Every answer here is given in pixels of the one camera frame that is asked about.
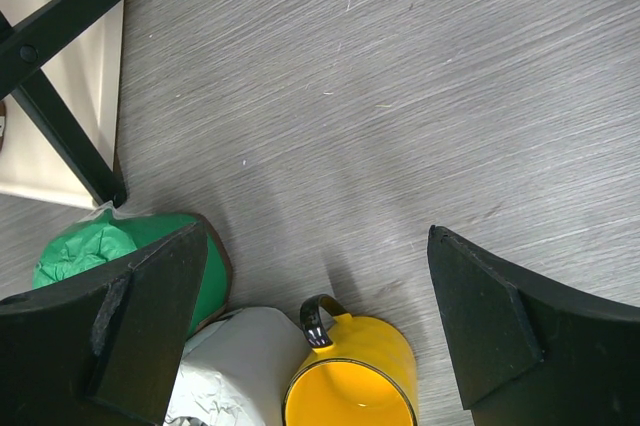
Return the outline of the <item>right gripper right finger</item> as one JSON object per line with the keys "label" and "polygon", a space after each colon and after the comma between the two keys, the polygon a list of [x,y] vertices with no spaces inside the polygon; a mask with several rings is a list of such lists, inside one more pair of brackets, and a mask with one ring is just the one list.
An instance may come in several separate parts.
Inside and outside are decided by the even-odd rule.
{"label": "right gripper right finger", "polygon": [[464,409],[477,425],[636,425],[639,310],[432,226],[430,276]]}

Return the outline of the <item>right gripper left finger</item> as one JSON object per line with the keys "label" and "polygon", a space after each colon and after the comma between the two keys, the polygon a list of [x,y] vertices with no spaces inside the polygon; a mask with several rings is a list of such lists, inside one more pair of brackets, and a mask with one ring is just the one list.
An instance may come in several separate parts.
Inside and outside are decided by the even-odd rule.
{"label": "right gripper left finger", "polygon": [[160,425],[207,258],[191,223],[1,302],[4,425]]}

